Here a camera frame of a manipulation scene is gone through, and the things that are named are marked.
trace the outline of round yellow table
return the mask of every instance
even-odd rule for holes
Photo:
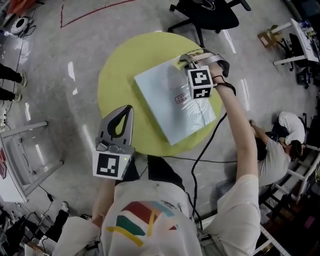
[[[194,132],[175,145],[170,145],[150,111],[134,77],[188,51],[199,49],[193,41],[173,33],[154,32],[135,36],[120,45],[108,58],[100,75],[98,104],[104,118],[113,110],[133,106],[131,145],[141,154],[172,156],[192,149],[216,125],[216,121]],[[217,118],[222,106],[214,90],[210,103]]]

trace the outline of white table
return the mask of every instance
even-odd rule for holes
[[[279,31],[284,30],[286,28],[289,28],[291,26],[293,27],[295,34],[299,38],[299,42],[300,42],[301,47],[303,49],[304,55],[278,60],[278,61],[273,62],[273,65],[279,65],[279,64],[284,64],[284,63],[288,63],[288,62],[295,62],[295,61],[300,61],[300,60],[319,62],[317,53],[314,52],[309,38],[301,30],[298,22],[296,22],[294,19],[291,19],[290,22],[288,22],[284,25],[278,26],[277,28],[271,30],[271,32],[274,34],[276,32],[279,32]]]
[[[18,175],[19,172],[18,170],[15,170],[16,165],[13,163],[14,161],[19,161],[19,158],[16,156],[17,159],[14,159],[10,156],[6,147],[6,140],[13,135],[27,132],[36,128],[45,127],[47,125],[48,123],[44,121],[0,133],[0,148],[2,148],[4,151],[6,159],[5,164],[7,167],[5,179],[2,179],[0,176],[0,196],[5,202],[26,203],[28,201],[27,196],[30,195],[30,193],[35,190],[36,187],[39,186],[46,178],[48,178],[55,170],[64,164],[62,160],[57,161],[50,169],[41,174],[38,179],[31,183],[27,188],[22,185]]]

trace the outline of red line on floor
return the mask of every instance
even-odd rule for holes
[[[126,0],[126,1],[122,1],[122,2],[117,2],[117,3],[110,4],[110,5],[108,5],[108,6],[104,6],[104,7],[102,7],[102,8],[99,8],[99,9],[96,9],[96,10],[93,10],[93,11],[90,11],[90,12],[86,13],[85,15],[82,15],[82,16],[80,16],[80,17],[78,17],[78,18],[75,18],[74,20],[71,20],[70,22],[68,22],[68,23],[65,24],[65,25],[63,25],[63,10],[64,10],[64,6],[62,5],[62,7],[61,7],[61,18],[60,18],[60,28],[62,29],[62,28],[64,28],[65,26],[67,26],[67,25],[69,25],[69,24],[71,24],[71,23],[74,23],[74,22],[76,22],[76,21],[78,21],[78,20],[80,20],[80,19],[82,19],[82,18],[84,18],[84,17],[86,17],[86,16],[88,16],[88,15],[90,15],[90,14],[94,14],[94,13],[96,13],[96,12],[99,12],[99,11],[101,11],[101,10],[107,9],[107,8],[109,8],[109,7],[112,7],[112,6],[117,6],[117,5],[121,5],[121,4],[128,3],[128,2],[133,2],[133,1],[135,1],[135,0]]]

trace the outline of round white device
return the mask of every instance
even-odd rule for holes
[[[19,34],[21,31],[26,30],[26,28],[28,27],[28,22],[29,19],[26,17],[18,18],[11,28],[11,33],[16,35]]]

